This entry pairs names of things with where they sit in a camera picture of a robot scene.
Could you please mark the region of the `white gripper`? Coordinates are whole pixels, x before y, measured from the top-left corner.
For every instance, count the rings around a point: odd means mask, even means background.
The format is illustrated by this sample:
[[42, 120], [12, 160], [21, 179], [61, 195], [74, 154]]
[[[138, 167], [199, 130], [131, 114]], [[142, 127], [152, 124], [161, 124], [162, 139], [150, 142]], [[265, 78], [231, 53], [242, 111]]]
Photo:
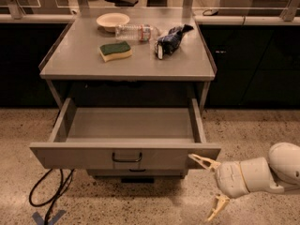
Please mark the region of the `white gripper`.
[[217, 187], [223, 193], [215, 196], [213, 206], [206, 219], [208, 222], [212, 221], [228, 205], [230, 198], [236, 199], [249, 194], [239, 162], [226, 161], [220, 164], [209, 157], [201, 157], [196, 154], [189, 154], [188, 157], [206, 170], [212, 173], [216, 172]]

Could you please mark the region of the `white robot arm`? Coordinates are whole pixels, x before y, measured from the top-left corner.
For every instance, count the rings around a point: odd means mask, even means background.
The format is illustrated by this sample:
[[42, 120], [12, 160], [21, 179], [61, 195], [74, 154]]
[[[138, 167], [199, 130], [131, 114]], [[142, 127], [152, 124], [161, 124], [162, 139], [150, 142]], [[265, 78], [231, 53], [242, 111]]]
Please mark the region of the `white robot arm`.
[[231, 199], [251, 192], [274, 194], [296, 193], [300, 189], [300, 147], [279, 142], [270, 147], [268, 158], [217, 162], [196, 154], [188, 155], [206, 170], [215, 174], [220, 193], [214, 199], [206, 222], [213, 220]]

